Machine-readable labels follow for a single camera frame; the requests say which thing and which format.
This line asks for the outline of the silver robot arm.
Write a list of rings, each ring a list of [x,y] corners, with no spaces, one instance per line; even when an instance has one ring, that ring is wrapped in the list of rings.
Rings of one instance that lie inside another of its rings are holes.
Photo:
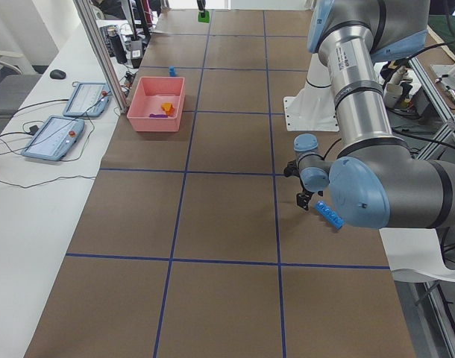
[[[318,1],[307,38],[330,76],[344,147],[333,162],[315,136],[294,141],[302,209],[330,191],[337,213],[354,227],[438,228],[455,224],[455,164],[420,160],[394,136],[374,64],[417,55],[427,36],[428,1]]]

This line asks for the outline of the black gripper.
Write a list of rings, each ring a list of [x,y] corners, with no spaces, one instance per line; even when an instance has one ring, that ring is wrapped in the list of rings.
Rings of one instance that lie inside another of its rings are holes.
[[[303,207],[304,210],[308,211],[309,210],[309,203],[310,203],[310,200],[311,198],[314,196],[314,195],[318,195],[320,197],[323,196],[323,191],[320,190],[320,191],[310,191],[306,188],[302,188],[302,192],[301,193],[298,193],[296,195],[296,205],[298,207]]]
[[[206,1],[205,0],[197,0],[198,10],[205,11]]]

